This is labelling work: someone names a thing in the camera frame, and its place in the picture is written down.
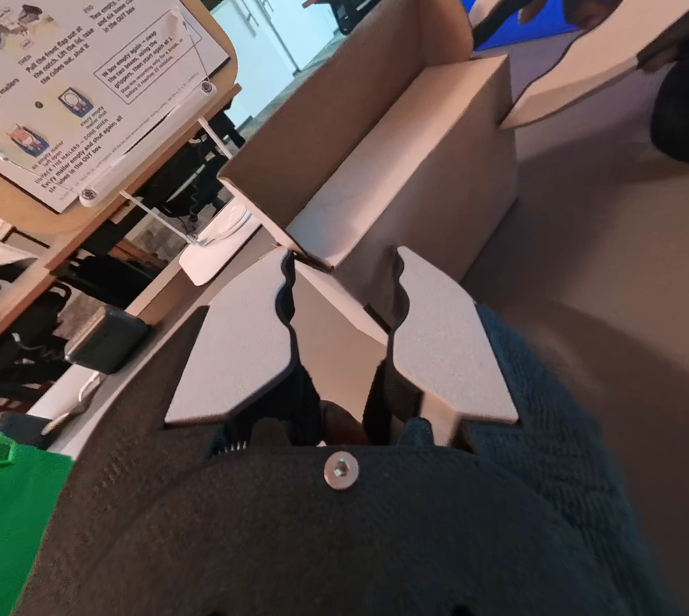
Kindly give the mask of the person's right hand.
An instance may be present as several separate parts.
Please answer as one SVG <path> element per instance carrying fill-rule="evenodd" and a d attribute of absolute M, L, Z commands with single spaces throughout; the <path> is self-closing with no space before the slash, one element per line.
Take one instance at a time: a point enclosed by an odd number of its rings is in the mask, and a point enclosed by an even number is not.
<path fill-rule="evenodd" d="M 536 18 L 549 0 L 532 0 L 518 13 L 518 24 L 526 25 Z M 564 19 L 583 30 L 600 25 L 614 10 L 607 0 L 562 0 Z"/>

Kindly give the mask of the black office chair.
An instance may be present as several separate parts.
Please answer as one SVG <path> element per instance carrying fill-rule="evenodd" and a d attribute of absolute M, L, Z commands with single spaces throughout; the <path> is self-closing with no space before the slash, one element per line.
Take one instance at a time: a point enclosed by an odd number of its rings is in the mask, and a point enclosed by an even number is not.
<path fill-rule="evenodd" d="M 57 336 L 60 313 L 72 290 L 53 283 L 1 332 L 1 411 L 26 413 L 61 378 L 65 338 Z"/>

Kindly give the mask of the instruction sheet on stand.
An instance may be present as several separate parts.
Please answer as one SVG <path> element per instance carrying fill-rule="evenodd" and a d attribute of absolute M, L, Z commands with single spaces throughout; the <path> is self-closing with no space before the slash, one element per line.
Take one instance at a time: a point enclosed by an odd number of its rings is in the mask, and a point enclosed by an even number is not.
<path fill-rule="evenodd" d="M 230 105 L 240 92 L 236 82 L 238 62 L 231 40 L 200 0 L 180 0 L 204 30 L 229 54 L 229 60 L 210 76 L 215 90 L 202 95 L 195 114 L 181 108 L 168 115 L 152 130 L 154 143 L 143 152 L 136 167 L 121 177 L 93 207 L 71 205 L 67 211 L 54 215 L 47 208 L 33 201 L 28 195 L 6 181 L 1 183 L 1 219 L 18 230 L 33 236 L 47 236 L 51 239 L 46 261 L 39 265 L 48 270 L 59 266 L 72 251 L 76 250 L 96 229 L 110 218 L 124 203 L 120 192 L 133 193 L 140 188 L 173 155 L 191 139 L 201 125 L 199 117 L 212 119 Z"/>

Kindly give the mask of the white cardboard mailer box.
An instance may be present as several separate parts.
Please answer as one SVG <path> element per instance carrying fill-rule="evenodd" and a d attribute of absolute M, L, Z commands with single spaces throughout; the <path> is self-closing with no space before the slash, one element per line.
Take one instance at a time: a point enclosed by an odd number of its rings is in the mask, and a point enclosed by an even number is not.
<path fill-rule="evenodd" d="M 275 242 L 393 324 L 393 251 L 461 281 L 517 191 L 507 55 L 460 0 L 383 0 L 219 172 Z"/>

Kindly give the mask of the printed instruction sheet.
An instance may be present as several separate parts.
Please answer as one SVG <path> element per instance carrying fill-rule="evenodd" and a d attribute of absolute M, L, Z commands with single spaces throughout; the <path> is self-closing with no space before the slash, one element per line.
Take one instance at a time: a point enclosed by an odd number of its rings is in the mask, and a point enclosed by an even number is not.
<path fill-rule="evenodd" d="M 61 214 L 231 61 L 198 0 L 1 0 L 1 204 Z"/>

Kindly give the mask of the grey desk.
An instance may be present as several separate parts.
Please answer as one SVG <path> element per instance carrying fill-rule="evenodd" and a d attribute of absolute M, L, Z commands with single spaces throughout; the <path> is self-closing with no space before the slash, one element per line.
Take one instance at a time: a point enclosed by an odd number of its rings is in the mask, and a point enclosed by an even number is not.
<path fill-rule="evenodd" d="M 688 166 L 650 144 L 666 71 L 635 72 L 516 132 L 518 197 L 461 282 L 602 427 L 659 569 L 688 613 Z M 69 615 L 81 569 L 189 467 L 211 427 L 157 430 L 213 297 L 273 247 L 264 231 L 204 287 L 139 301 L 154 336 L 54 450 L 75 458 L 15 615 Z"/>

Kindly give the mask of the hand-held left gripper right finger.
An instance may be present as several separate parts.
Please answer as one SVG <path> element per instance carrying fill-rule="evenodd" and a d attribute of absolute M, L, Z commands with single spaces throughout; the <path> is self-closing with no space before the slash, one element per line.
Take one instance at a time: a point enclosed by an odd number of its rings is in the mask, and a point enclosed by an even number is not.
<path fill-rule="evenodd" d="M 425 419 L 436 445 L 469 422 L 520 417 L 477 305 L 464 288 L 407 247 L 395 251 L 395 319 L 387 351 L 387 405 L 401 422 Z"/>

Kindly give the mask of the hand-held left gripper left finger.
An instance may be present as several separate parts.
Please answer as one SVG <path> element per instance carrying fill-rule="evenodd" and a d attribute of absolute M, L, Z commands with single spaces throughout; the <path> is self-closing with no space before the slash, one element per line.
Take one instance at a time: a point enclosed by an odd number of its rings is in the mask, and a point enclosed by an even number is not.
<path fill-rule="evenodd" d="M 236 415 L 294 370 L 295 280 L 294 253 L 275 248 L 214 296 L 165 414 L 166 425 Z"/>

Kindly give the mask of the dark power adapter cube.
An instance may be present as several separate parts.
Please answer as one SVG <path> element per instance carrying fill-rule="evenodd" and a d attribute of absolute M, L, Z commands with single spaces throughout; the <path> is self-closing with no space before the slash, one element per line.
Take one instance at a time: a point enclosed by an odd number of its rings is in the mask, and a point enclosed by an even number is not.
<path fill-rule="evenodd" d="M 150 331 L 142 319 L 105 305 L 67 342 L 64 359 L 109 376 L 130 360 Z"/>
<path fill-rule="evenodd" d="M 44 429 L 51 423 L 50 419 L 18 412 L 1 413 L 1 433 L 20 445 L 39 450 L 50 446 Z"/>

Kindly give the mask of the black wrist rest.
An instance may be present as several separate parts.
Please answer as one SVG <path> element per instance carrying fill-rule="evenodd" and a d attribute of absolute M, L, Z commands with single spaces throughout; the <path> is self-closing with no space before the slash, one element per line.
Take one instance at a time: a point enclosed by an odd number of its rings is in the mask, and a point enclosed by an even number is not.
<path fill-rule="evenodd" d="M 652 109 L 652 145 L 666 156 L 688 163 L 688 65 L 677 63 L 663 80 Z"/>

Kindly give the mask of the green plastic bin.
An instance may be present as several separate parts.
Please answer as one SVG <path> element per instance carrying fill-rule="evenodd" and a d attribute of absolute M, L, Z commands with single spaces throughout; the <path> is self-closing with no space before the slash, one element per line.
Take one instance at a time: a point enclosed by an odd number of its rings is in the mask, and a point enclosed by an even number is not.
<path fill-rule="evenodd" d="M 22 594 L 72 458 L 1 434 L 1 614 Z"/>

